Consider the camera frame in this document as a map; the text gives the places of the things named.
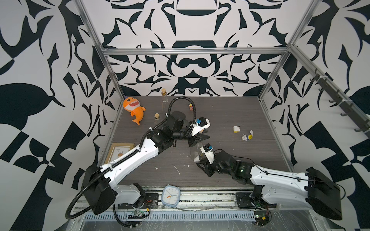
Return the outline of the tall clear bottle yellow label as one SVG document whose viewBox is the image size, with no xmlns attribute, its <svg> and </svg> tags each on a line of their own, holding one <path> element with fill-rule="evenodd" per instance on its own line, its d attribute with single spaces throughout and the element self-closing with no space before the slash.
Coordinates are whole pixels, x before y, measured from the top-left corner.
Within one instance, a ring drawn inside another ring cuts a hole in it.
<svg viewBox="0 0 370 231">
<path fill-rule="evenodd" d="M 190 147 L 190 156 L 191 156 L 191 159 L 194 161 L 194 158 L 197 157 L 198 155 L 201 154 L 201 147 L 206 145 L 208 142 L 208 139 L 203 141 L 203 142 L 200 142 L 200 143 L 197 143 L 195 146 L 193 147 Z"/>
</svg>

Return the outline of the light blue alarm clock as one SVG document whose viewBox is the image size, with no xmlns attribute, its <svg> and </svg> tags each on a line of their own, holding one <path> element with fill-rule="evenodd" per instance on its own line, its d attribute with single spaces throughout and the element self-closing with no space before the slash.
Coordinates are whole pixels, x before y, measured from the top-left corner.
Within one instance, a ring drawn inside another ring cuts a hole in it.
<svg viewBox="0 0 370 231">
<path fill-rule="evenodd" d="M 178 187 L 167 185 L 162 192 L 161 202 L 166 207 L 175 208 L 180 202 L 180 196 L 181 191 Z"/>
</svg>

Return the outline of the black wall hook rack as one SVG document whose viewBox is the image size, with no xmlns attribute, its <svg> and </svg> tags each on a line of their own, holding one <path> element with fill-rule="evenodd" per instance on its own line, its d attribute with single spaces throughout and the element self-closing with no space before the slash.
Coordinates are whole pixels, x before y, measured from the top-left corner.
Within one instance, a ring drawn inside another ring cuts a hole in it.
<svg viewBox="0 0 370 231">
<path fill-rule="evenodd" d="M 354 131 L 364 133 L 369 139 L 370 118 L 328 76 L 320 73 L 317 68 L 314 72 L 315 76 L 310 82 L 316 82 L 320 86 L 319 98 L 325 92 L 330 97 L 329 103 L 341 108 L 340 115 L 349 117 L 355 123 L 357 128 Z"/>
</svg>

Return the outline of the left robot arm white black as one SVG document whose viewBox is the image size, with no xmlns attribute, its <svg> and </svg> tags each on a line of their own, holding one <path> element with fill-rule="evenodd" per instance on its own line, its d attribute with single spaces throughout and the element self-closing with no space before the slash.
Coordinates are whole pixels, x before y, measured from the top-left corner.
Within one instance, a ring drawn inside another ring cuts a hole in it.
<svg viewBox="0 0 370 231">
<path fill-rule="evenodd" d="M 83 179 L 82 190 L 90 210 L 101 214 L 112 205 L 141 206 L 145 193 L 138 184 L 124 186 L 122 190 L 118 190 L 117 185 L 144 162 L 174 146 L 176 141 L 187 141 L 189 147 L 194 147 L 208 139 L 205 131 L 210 125 L 209 119 L 205 117 L 188 123 L 183 113 L 175 111 L 167 116 L 166 121 L 151 129 L 138 146 L 122 157 L 100 167 L 89 166 Z"/>
</svg>

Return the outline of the green circuit board right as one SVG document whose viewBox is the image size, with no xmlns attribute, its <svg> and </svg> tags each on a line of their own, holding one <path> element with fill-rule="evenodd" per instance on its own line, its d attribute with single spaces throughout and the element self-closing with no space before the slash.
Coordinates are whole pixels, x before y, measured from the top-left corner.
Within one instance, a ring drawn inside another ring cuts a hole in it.
<svg viewBox="0 0 370 231">
<path fill-rule="evenodd" d="M 255 211 L 254 216 L 255 222 L 253 224 L 259 227 L 264 227 L 271 221 L 271 213 L 269 210 Z"/>
</svg>

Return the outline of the orange shark plush toy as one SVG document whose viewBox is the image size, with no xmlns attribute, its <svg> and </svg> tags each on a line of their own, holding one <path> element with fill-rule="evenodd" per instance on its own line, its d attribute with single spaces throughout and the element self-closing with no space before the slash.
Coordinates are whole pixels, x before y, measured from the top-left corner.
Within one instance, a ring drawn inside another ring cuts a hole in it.
<svg viewBox="0 0 370 231">
<path fill-rule="evenodd" d="M 135 117 L 132 121 L 137 125 L 140 125 L 140 122 L 144 118 L 144 112 L 146 109 L 140 105 L 139 100 L 133 97 L 127 97 L 123 101 L 123 107 L 131 116 Z"/>
</svg>

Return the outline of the wooden picture frame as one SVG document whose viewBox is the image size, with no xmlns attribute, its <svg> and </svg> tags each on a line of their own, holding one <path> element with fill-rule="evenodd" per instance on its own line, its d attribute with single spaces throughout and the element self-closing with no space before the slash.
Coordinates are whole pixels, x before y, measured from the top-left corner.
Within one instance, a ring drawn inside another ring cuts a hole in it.
<svg viewBox="0 0 370 231">
<path fill-rule="evenodd" d="M 105 164 L 122 157 L 124 154 L 132 150 L 134 146 L 134 143 L 112 143 L 106 157 Z"/>
</svg>

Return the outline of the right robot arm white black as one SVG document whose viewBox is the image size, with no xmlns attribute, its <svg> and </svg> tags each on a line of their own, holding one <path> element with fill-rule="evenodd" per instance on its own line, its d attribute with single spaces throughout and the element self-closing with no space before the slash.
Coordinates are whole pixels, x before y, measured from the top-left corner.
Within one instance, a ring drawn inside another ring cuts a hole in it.
<svg viewBox="0 0 370 231">
<path fill-rule="evenodd" d="M 226 174 L 240 184 L 252 185 L 250 198 L 257 207 L 307 207 L 325 218 L 343 218 L 341 189 L 319 170 L 295 173 L 268 169 L 223 150 L 202 152 L 194 161 L 209 177 L 214 173 Z"/>
</svg>

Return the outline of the clear glass bottle with cork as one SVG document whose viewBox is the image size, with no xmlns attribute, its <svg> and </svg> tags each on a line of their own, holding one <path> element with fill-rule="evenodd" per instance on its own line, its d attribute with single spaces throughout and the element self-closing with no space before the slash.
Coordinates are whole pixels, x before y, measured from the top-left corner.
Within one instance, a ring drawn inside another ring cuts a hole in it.
<svg viewBox="0 0 370 231">
<path fill-rule="evenodd" d="M 165 88 L 162 88 L 161 95 L 162 95 L 162 113 L 165 115 L 168 112 L 169 105 L 168 95 Z"/>
</svg>

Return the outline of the small clear bottle with cork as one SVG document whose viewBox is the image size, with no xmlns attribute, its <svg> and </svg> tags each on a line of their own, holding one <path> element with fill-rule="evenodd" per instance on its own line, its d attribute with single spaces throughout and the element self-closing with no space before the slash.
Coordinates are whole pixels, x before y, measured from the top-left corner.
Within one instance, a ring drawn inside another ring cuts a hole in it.
<svg viewBox="0 0 370 231">
<path fill-rule="evenodd" d="M 161 123 L 161 116 L 159 113 L 154 114 L 154 126 L 157 126 Z"/>
</svg>

